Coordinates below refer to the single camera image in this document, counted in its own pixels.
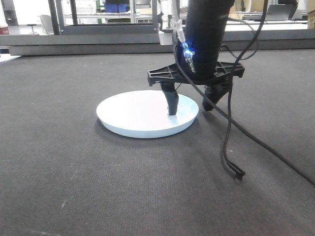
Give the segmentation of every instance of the black cable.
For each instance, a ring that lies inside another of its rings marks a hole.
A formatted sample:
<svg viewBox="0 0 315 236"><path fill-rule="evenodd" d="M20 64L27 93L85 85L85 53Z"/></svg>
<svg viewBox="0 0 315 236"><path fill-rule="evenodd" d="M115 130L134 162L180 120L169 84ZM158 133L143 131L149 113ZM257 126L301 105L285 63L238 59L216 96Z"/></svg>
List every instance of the black cable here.
<svg viewBox="0 0 315 236"><path fill-rule="evenodd" d="M228 77L228 83L229 83L229 91L228 91L228 99L227 99L227 111L228 111L228 124L227 124L227 129L226 129L226 134L225 134L225 139L224 139L224 143L223 143L223 148L222 148L222 154L224 157L224 160L226 161L227 165L231 168L231 165L234 166L235 164L232 163L228 157L227 157L227 143L228 143L228 139L230 136L230 132L231 132L231 119L232 119L232 109L231 109L231 100L232 100L232 90L233 90L233 76L234 76L234 71L236 68L236 65L239 63L239 61L241 60L241 58L243 57L243 55L248 51L248 49L253 45L253 43L257 40L261 29L264 25L264 21L266 18L266 13L267 13L267 6L268 6L268 0L264 0L264 6L263 6L263 12L262 12L262 17L261 17L261 21L258 27L258 30L256 31L255 35L253 36L253 38L251 39L251 41L248 43L248 45L246 46L246 48L239 54L239 56L237 57L237 59L235 60L233 66L232 66L232 70L231 73ZM232 168L232 170L235 171L236 173L236 177L239 180L242 180L242 177L245 175L245 172L240 169L238 166L235 167L236 170L234 168Z"/></svg>
<svg viewBox="0 0 315 236"><path fill-rule="evenodd" d="M175 89L175 91L177 91L177 89L178 89L181 85L182 85L182 83L180 83L180 84L177 86L177 88Z"/></svg>
<svg viewBox="0 0 315 236"><path fill-rule="evenodd" d="M229 20L229 21L239 22L239 23L241 23L241 24L247 25L247 26L252 30L253 34L255 35L255 30L253 29L253 27L252 27L249 23L247 23L247 22L245 22L245 21L243 21L243 20L232 19L232 18L228 18L228 20ZM257 52L258 49L259 49L259 43L258 43L258 40L257 40L257 39L255 40L255 44L256 44L256 47L255 47L254 51L253 51L249 56L247 56L247 57L245 57L245 58L241 58L240 60L247 60L247 59L251 58L252 56L254 56L254 55L256 54L256 52ZM231 55L232 55L234 58L237 59L237 56L232 52L232 50L229 48L229 46L227 46L226 44L222 44L221 47L220 47L220 51L222 50L222 48L227 49L227 51L230 52Z"/></svg>
<svg viewBox="0 0 315 236"><path fill-rule="evenodd" d="M272 147L268 146L265 142L261 141L259 138L255 137L253 134L251 134L249 131L247 131L244 127L242 127L238 122L236 122L233 118L232 118L232 112L231 112L231 96L232 96L232 79L234 76L234 71L236 68L236 65L238 64L238 62L240 61L240 59L242 58L242 56L246 53L246 51L252 46L252 44L255 42L255 40L257 40L261 29L263 27L265 18L266 18L266 12L267 12L267 5L268 5L268 0L264 0L264 7L263 7L263 15L258 27L258 30L256 32L256 34L254 35L254 37L252 38L252 40L249 42L249 44L247 45L247 47L240 53L240 55L237 57L237 59L235 60L230 76L229 76L229 93L228 93L228 114L226 114L223 110L221 110L215 103L213 103L197 86L196 84L189 78L189 76L183 71L183 69L181 68L181 66L179 65L178 59L177 59L177 45L174 46L174 56L175 56L175 62L176 65L179 69L179 71L181 72L181 74L187 79L187 81L193 86L193 88L213 107L215 108L222 116L224 116L227 120L228 120L228 127L226 130L226 135L225 135L225 140L224 140L224 144L223 144L223 157L224 160L226 161L227 165L236 172L236 177L238 179L242 179L243 175L245 174L245 172L243 170L241 170L238 166L236 166L234 163L232 163L231 161L228 160L227 158L227 153L226 153L226 149L227 149L227 142L228 142L228 138L229 138L229 134L230 134L230 130L231 130L231 124L233 124L237 129L239 129L243 134L245 134L247 137L249 137L250 139L252 139L254 142L256 142L257 144L259 144L260 146L262 146L263 148L265 148L266 150L268 150L269 152L271 152L272 154L274 154L277 158L279 158L282 162L284 162L286 165L288 165L291 169L293 169L296 173L298 173L300 176L302 176L305 180L307 180L310 184L312 184L313 186L315 186L315 182L313 182L310 178L308 178L306 175L304 175L302 172L300 172L292 163L290 163L288 160L286 160L279 152L277 152L275 149L273 149Z"/></svg>

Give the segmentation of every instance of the robotic arm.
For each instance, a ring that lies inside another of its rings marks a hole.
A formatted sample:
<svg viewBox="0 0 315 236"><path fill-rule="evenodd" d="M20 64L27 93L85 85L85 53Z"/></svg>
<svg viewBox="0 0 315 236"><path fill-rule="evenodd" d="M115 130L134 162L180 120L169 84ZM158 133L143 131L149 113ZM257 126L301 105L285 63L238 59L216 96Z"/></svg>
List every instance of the robotic arm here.
<svg viewBox="0 0 315 236"><path fill-rule="evenodd" d="M164 8L167 11L166 9L169 8L166 8L166 5L169 7L171 0L159 1L162 11ZM185 76L197 85L205 85L205 94L215 104L228 92L228 77L233 64L217 60L229 11L233 4L234 0L190 0L184 34L176 0L172 0L172 14L175 19L175 27L172 27L176 29L178 35L175 46L176 63L148 72L150 86L160 83L170 116L177 112L178 95L174 85L175 83L189 84ZM165 34L170 34L172 29L168 28L167 31L163 29L164 26L160 28L160 41L165 43ZM238 64L233 75L242 77L244 70L242 65ZM206 111L213 109L205 100L203 107Z"/></svg>

